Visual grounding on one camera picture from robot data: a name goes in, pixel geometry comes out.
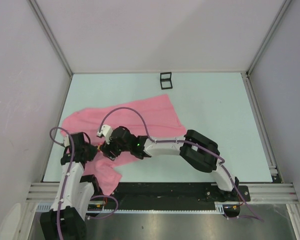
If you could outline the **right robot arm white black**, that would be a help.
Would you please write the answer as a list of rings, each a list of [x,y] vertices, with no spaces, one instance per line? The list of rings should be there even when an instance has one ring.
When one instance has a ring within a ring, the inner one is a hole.
[[[239,180],[230,174],[220,156],[218,144],[195,130],[174,139],[154,138],[147,135],[134,135],[124,126],[112,129],[103,125],[97,137],[104,138],[100,146],[103,155],[112,161],[123,152],[137,159],[156,156],[180,156],[197,171],[210,174],[218,190],[211,195],[218,202],[239,199]]]

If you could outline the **pink t-shirt garment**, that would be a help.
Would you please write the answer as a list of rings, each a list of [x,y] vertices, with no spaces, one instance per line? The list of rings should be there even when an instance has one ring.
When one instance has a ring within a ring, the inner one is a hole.
[[[167,94],[104,108],[85,108],[67,116],[62,124],[61,135],[86,133],[93,145],[103,140],[97,137],[101,124],[113,129],[123,126],[135,136],[150,135],[154,138],[173,139],[184,135],[187,130],[181,124],[174,106]],[[128,152],[122,153],[115,161],[98,154],[85,166],[85,175],[95,175],[104,195],[110,195],[122,179],[116,167],[138,161]]]

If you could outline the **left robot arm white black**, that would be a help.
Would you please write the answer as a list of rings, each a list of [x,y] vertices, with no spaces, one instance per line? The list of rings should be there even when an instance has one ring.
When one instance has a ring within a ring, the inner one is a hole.
[[[95,158],[98,147],[91,144],[84,132],[70,136],[74,150],[67,135],[60,159],[62,175],[56,198],[49,211],[42,213],[39,219],[46,240],[86,240],[89,201],[97,199],[101,193],[97,178],[93,174],[84,175],[85,165]]]

